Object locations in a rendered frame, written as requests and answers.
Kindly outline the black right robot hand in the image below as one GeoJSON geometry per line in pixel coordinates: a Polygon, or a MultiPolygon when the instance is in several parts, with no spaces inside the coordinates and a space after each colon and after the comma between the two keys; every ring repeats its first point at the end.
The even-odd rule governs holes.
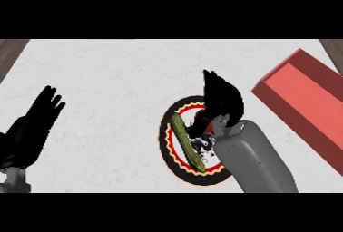
{"type": "Polygon", "coordinates": [[[205,109],[199,112],[189,129],[189,137],[197,138],[217,116],[228,115],[225,127],[236,125],[243,115],[243,102],[236,87],[214,73],[203,71],[205,109]]]}

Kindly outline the red open box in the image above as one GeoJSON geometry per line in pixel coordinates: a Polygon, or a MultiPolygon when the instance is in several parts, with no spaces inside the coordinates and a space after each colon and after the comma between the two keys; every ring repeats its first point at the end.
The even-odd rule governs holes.
{"type": "Polygon", "coordinates": [[[343,76],[296,49],[251,92],[343,177],[343,76]]]}

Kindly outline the green cucumber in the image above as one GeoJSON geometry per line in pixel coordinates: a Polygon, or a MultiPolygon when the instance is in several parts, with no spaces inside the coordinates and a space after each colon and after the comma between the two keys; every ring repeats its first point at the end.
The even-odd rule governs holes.
{"type": "Polygon", "coordinates": [[[206,171],[205,164],[193,151],[183,125],[183,120],[175,112],[172,112],[169,115],[168,123],[178,140],[178,145],[181,147],[187,163],[197,172],[203,173],[206,171]]]}

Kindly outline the black red patterned plate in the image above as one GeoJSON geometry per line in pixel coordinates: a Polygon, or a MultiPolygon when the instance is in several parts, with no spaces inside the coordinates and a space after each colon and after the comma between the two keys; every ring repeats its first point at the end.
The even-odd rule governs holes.
{"type": "Polygon", "coordinates": [[[209,157],[211,162],[205,165],[205,173],[193,170],[191,166],[187,164],[178,140],[168,123],[168,117],[172,112],[181,116],[183,120],[191,121],[196,112],[203,108],[203,97],[197,95],[189,96],[174,102],[168,107],[160,120],[157,141],[163,163],[175,177],[194,186],[214,186],[225,181],[231,177],[231,174],[215,156],[209,157]]]}

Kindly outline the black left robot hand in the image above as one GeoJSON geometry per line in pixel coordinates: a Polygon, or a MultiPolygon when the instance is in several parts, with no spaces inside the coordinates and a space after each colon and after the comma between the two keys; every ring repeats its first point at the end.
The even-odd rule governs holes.
{"type": "Polygon", "coordinates": [[[27,168],[35,163],[63,107],[61,96],[47,85],[26,114],[0,132],[0,169],[27,168]]]}

